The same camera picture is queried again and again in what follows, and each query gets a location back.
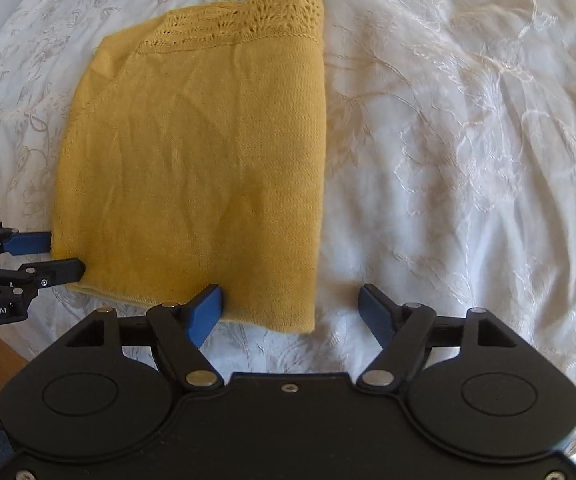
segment white bedspread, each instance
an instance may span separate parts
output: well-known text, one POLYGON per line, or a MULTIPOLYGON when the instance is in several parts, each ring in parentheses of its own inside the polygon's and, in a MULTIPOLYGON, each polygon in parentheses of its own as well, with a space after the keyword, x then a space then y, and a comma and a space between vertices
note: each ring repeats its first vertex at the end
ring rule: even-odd
MULTIPOLYGON (((101 39, 210 1, 23 1, 0 32, 0 219, 50 228, 70 100, 101 39)), ((221 324, 205 354, 226 376, 356 376, 379 349, 355 304, 373 282, 444 315, 485 306, 576 383, 576 0, 324 3, 317 329, 221 324)), ((101 303, 44 290, 0 337, 31 357, 101 303)))

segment screw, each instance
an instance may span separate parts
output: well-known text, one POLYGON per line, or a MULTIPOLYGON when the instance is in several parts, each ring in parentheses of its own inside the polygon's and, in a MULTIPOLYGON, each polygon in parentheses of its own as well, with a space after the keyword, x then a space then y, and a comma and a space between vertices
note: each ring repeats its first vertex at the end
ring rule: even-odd
POLYGON ((195 370, 186 376, 186 382, 198 388, 208 388, 217 383, 217 375, 208 370, 195 370))
POLYGON ((362 375, 364 383, 369 386, 384 387, 389 386, 395 380, 393 374, 386 370, 370 370, 362 375))
POLYGON ((287 394, 294 394, 299 391, 299 386, 292 383, 282 384, 282 391, 287 394))
POLYGON ((17 471, 15 480, 37 480, 30 471, 17 471))

